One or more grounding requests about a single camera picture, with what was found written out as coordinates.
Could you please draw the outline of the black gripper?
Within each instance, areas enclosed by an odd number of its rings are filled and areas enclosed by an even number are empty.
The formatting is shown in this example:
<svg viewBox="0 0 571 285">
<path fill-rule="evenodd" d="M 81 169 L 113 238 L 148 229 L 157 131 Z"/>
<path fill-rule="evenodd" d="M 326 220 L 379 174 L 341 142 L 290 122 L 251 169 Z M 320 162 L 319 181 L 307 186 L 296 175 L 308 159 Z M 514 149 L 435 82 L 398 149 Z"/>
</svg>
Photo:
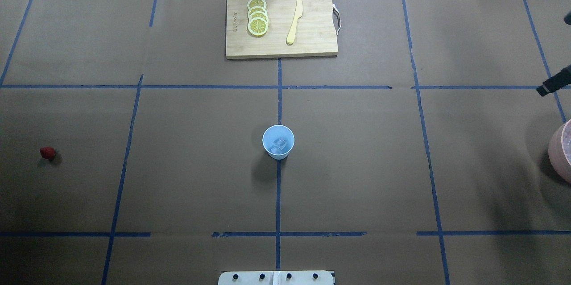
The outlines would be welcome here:
<svg viewBox="0 0 571 285">
<path fill-rule="evenodd" d="M 540 96 L 546 96 L 548 94 L 555 93 L 556 91 L 564 88 L 571 83 L 571 66 L 563 68 L 557 74 L 551 76 L 549 79 L 542 82 L 540 86 L 536 88 L 536 91 Z"/>
</svg>

